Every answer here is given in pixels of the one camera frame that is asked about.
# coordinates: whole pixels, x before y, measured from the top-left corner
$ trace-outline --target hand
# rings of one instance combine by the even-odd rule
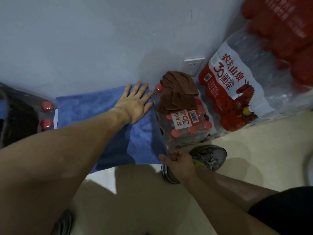
[[[128,95],[131,85],[127,85],[122,97],[116,103],[114,109],[120,110],[127,117],[127,123],[134,124],[140,120],[152,107],[152,103],[146,102],[151,98],[153,91],[150,91],[144,97],[142,95],[148,88],[148,83],[145,83],[139,89],[141,81],[137,82],[134,89]]]
[[[169,158],[164,154],[159,155],[160,161],[168,166],[176,179],[185,184],[190,179],[197,177],[196,169],[190,154],[182,151],[170,151]]]

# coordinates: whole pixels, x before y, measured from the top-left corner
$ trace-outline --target left hand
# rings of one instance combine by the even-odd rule
[[[146,102],[151,98],[153,91],[149,91],[148,94],[143,96],[144,92],[148,88],[148,83],[143,84],[140,88],[141,81],[137,82],[134,89],[128,95],[131,85],[127,85],[122,97],[116,103],[114,109],[120,110],[125,116],[127,116],[128,123],[134,124],[140,120],[152,107],[152,103]]]

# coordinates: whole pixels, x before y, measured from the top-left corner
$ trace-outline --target leg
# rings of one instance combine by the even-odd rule
[[[196,166],[196,172],[208,186],[246,212],[262,199],[278,193],[275,190],[220,175],[206,166]]]

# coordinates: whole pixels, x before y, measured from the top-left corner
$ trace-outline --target blue towel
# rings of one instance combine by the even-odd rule
[[[118,87],[58,97],[59,128],[107,112],[115,106],[124,89],[125,87]],[[107,145],[91,173],[126,164],[161,164],[158,159],[160,153],[167,155],[167,149],[152,107],[137,123],[128,124],[118,132]]]

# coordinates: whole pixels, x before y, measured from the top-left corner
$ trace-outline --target white wall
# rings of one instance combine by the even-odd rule
[[[0,81],[46,97],[153,87],[209,57],[243,1],[0,0]]]

